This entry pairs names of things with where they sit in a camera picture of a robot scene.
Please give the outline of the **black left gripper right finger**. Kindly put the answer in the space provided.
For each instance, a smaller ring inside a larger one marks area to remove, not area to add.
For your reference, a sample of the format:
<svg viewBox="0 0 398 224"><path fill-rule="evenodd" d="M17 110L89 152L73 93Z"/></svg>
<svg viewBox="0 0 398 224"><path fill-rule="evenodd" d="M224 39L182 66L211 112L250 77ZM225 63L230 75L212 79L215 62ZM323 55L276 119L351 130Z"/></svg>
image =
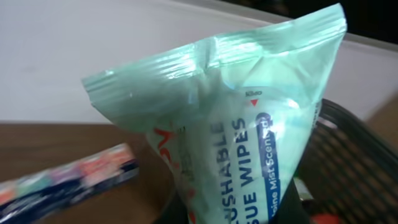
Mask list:
<svg viewBox="0 0 398 224"><path fill-rule="evenodd" d="M310 224L310 217L304 210L292 179L287 187L273 224Z"/></svg>

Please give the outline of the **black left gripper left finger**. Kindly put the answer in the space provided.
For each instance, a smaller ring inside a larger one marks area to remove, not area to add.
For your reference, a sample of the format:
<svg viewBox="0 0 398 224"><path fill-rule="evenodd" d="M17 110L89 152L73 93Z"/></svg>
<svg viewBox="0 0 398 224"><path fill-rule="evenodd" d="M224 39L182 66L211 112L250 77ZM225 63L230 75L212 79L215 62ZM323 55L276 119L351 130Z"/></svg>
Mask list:
<svg viewBox="0 0 398 224"><path fill-rule="evenodd" d="M187 208L178 193L172 192L155 224L189 224Z"/></svg>

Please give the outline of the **red spaghetti packet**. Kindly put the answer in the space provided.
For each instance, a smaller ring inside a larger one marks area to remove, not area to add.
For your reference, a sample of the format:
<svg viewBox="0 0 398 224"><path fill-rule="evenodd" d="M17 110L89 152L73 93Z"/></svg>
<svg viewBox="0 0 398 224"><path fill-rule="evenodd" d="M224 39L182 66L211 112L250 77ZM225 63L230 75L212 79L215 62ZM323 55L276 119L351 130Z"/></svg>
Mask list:
<svg viewBox="0 0 398 224"><path fill-rule="evenodd" d="M317 214L311 216L313 224L340 224L340 219L336 215L331 214Z"/></svg>

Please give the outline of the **grey plastic basket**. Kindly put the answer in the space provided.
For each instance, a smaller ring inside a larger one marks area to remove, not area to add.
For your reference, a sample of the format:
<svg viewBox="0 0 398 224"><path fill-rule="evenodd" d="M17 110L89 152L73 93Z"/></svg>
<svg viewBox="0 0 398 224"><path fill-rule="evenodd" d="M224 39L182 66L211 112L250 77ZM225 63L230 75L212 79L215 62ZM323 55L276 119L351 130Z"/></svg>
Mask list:
<svg viewBox="0 0 398 224"><path fill-rule="evenodd" d="M340 105L323 100L297 169L311 215L340 223L397 223L397 152Z"/></svg>

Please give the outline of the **light blue snack packet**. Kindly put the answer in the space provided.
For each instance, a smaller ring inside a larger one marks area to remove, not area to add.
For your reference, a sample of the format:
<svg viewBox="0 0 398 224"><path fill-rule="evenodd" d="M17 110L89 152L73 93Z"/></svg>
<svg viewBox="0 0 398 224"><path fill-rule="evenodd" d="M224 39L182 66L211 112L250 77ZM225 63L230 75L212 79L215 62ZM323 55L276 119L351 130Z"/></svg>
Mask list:
<svg viewBox="0 0 398 224"><path fill-rule="evenodd" d="M173 173L190 223L269 223L346 30L334 4L105 70L83 86L105 118L146 135Z"/></svg>

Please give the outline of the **Kleenex tissue multipack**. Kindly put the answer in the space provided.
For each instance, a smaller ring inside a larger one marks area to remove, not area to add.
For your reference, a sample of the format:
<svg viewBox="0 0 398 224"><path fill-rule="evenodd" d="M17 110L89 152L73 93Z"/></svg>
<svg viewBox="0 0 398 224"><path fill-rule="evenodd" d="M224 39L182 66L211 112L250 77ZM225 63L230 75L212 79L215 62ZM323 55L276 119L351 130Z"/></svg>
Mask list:
<svg viewBox="0 0 398 224"><path fill-rule="evenodd" d="M1 223L33 223L135 177L127 144L1 183Z"/></svg>

